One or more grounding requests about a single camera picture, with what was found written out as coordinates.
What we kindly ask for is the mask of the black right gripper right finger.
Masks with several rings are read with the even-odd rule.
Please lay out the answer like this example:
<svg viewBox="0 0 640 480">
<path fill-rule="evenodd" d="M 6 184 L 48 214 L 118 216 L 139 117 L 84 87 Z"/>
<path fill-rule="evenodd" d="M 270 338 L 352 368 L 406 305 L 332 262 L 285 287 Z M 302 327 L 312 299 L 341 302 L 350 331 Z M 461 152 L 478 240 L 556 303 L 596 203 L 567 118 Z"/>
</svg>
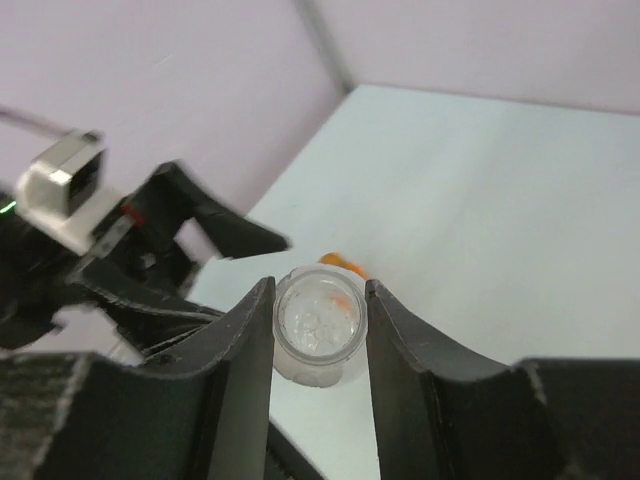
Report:
<svg viewBox="0 0 640 480">
<path fill-rule="evenodd" d="M 365 293 L 380 474 L 385 479 L 635 479 L 639 364 L 533 358 L 504 365 Z"/>
</svg>

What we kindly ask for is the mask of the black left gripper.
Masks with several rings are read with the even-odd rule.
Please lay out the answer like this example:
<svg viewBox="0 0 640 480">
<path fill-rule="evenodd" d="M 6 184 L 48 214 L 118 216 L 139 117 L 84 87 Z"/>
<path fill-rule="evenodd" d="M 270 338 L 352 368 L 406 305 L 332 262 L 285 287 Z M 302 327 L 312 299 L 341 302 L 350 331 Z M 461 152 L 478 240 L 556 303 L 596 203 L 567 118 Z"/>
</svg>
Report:
<svg viewBox="0 0 640 480">
<path fill-rule="evenodd" d="M 225 258 L 289 248 L 281 234 L 209 195 L 180 163 L 161 164 L 99 224 L 96 244 L 74 267 L 74 286 L 138 350 L 162 350 L 223 316 L 184 299 L 200 270 L 177 239 L 189 220 Z"/>
</svg>

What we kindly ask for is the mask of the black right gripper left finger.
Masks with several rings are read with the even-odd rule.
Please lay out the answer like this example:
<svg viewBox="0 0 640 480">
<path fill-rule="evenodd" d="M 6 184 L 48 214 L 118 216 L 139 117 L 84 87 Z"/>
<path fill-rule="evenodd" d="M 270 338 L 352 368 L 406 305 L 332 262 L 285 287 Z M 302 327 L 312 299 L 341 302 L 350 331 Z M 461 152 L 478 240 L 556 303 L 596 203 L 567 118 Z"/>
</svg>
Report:
<svg viewBox="0 0 640 480">
<path fill-rule="evenodd" d="M 89 353 L 1 361 L 5 479 L 260 479 L 275 282 L 146 364 Z"/>
</svg>

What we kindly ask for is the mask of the clear water bottle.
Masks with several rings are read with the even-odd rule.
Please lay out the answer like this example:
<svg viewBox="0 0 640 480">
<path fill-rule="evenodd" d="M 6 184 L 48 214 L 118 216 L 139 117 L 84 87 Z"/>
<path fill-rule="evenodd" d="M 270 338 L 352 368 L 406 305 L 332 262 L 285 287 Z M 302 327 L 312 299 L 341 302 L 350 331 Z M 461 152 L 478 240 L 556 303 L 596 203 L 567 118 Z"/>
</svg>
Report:
<svg viewBox="0 0 640 480">
<path fill-rule="evenodd" d="M 274 368 L 306 387 L 330 388 L 365 368 L 365 280 L 325 264 L 301 266 L 276 286 Z"/>
</svg>

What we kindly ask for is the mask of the orange juice bottle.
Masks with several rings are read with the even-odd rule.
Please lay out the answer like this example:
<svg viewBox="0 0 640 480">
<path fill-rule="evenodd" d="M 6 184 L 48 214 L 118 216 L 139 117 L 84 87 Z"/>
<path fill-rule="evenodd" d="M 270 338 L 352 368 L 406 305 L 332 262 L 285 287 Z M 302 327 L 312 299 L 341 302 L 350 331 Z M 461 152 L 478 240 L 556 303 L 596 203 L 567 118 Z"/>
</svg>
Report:
<svg viewBox="0 0 640 480">
<path fill-rule="evenodd" d="M 356 275 L 358 275 L 359 277 L 361 277 L 364 280 L 369 280 L 370 276 L 363 270 L 362 267 L 358 266 L 357 264 L 349 261 L 348 259 L 346 259 L 345 257 L 343 257 L 342 255 L 340 255 L 337 252 L 330 252 L 327 253 L 325 255 L 323 255 L 318 262 L 320 264 L 323 265 L 331 265 L 331 266 L 336 266 L 345 270 L 348 270 Z"/>
</svg>

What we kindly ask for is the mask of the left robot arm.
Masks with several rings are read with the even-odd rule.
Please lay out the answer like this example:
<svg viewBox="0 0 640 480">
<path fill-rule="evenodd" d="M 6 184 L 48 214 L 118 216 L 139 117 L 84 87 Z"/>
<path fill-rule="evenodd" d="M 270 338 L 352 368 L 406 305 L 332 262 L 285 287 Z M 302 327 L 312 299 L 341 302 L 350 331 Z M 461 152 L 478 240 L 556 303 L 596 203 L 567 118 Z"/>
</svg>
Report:
<svg viewBox="0 0 640 480">
<path fill-rule="evenodd" d="M 145 355 L 218 320 L 221 312 L 187 300 L 200 266 L 176 235 L 195 220 L 224 258 L 285 251 L 288 239 L 229 209 L 176 161 L 153 174 L 99 220 L 95 244 L 76 254 L 29 225 L 12 196 L 1 205 L 1 346 L 17 350 L 51 333 L 64 307 L 88 305 L 114 321 Z"/>
</svg>

